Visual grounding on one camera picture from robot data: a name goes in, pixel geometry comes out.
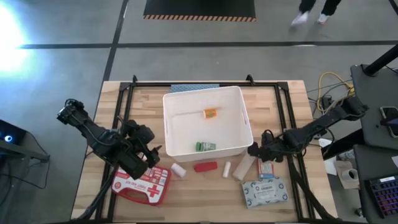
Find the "white sneaker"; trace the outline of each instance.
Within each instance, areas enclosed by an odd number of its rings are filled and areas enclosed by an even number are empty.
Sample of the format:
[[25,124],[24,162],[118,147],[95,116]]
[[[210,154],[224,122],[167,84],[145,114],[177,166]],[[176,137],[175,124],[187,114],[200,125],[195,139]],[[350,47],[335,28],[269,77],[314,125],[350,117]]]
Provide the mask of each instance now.
[[293,20],[292,26],[303,24],[308,20],[308,12],[301,13]]
[[318,23],[320,24],[325,24],[325,22],[329,19],[330,16],[327,16],[325,14],[320,14],[318,18]]

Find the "light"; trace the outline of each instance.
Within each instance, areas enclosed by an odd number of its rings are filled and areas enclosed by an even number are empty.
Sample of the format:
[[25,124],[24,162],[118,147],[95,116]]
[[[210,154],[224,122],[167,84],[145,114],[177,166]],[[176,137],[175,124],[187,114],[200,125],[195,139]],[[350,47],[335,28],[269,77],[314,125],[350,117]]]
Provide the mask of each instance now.
[[11,6],[0,2],[0,77],[18,74],[27,57],[26,50],[17,49],[24,43],[21,28]]
[[6,142],[11,142],[12,141],[12,136],[6,136],[6,137],[4,137],[4,140]]

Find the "concrete floor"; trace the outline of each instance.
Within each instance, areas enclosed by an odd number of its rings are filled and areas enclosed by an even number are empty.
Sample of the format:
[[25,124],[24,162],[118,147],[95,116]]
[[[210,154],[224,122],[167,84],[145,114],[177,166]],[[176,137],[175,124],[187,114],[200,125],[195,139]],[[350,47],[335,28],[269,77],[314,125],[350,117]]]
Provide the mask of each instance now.
[[[314,7],[308,24],[291,29],[298,8],[294,0],[256,0],[256,23],[145,21],[145,0],[130,0],[119,42],[398,39],[398,17],[387,0],[343,1],[324,26],[314,24],[321,2]],[[6,34],[0,35],[0,94],[7,94],[0,98],[0,119],[29,130],[52,160],[47,188],[22,185],[10,208],[9,223],[69,219],[86,144],[75,129],[55,117],[67,98],[81,100],[90,116],[94,115],[109,56],[109,49],[15,50],[9,43],[109,44],[121,5],[122,0],[0,2],[0,27]],[[391,47],[118,49],[109,79],[130,80],[134,74],[139,80],[242,80],[251,74],[256,80],[304,80],[307,90],[313,90],[323,72],[336,72],[349,80],[351,65],[371,63]],[[398,62],[391,66],[398,67]],[[325,77],[322,85],[336,82],[334,77]],[[337,98],[344,91],[337,88],[331,95]],[[316,99],[317,92],[308,96]],[[359,127],[359,123],[341,122],[331,130],[341,138]],[[27,178],[44,184],[44,172],[45,167],[36,168]],[[330,182],[339,217],[360,220],[353,215],[360,206],[358,194],[343,190],[334,177]]]

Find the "first aid kit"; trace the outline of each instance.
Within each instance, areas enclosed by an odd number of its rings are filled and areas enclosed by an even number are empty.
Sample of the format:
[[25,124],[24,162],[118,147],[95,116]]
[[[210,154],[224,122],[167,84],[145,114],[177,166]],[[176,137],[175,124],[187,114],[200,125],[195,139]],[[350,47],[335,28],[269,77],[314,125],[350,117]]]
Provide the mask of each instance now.
[[[126,171],[119,168],[113,179],[112,191],[133,202],[158,205],[163,201],[171,175],[168,169],[155,166],[134,180]],[[146,199],[135,197],[134,194],[143,194]]]

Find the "person's leg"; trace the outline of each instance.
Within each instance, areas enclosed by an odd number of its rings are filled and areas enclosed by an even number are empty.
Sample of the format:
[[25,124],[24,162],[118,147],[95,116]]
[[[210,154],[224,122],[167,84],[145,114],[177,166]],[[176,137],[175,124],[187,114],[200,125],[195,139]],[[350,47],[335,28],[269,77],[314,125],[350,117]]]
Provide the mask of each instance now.
[[316,0],[302,0],[300,6],[298,7],[299,11],[303,14],[304,12],[311,11],[313,5],[315,5]]
[[298,10],[300,13],[298,16],[293,20],[292,26],[296,26],[299,24],[303,24],[308,20],[308,12],[311,11],[313,5],[315,4],[316,0],[302,0]]
[[326,16],[333,15],[340,2],[341,0],[327,0],[321,13]]
[[319,15],[318,22],[324,24],[331,15],[333,15],[337,9],[337,6],[341,0],[326,0],[321,14]]

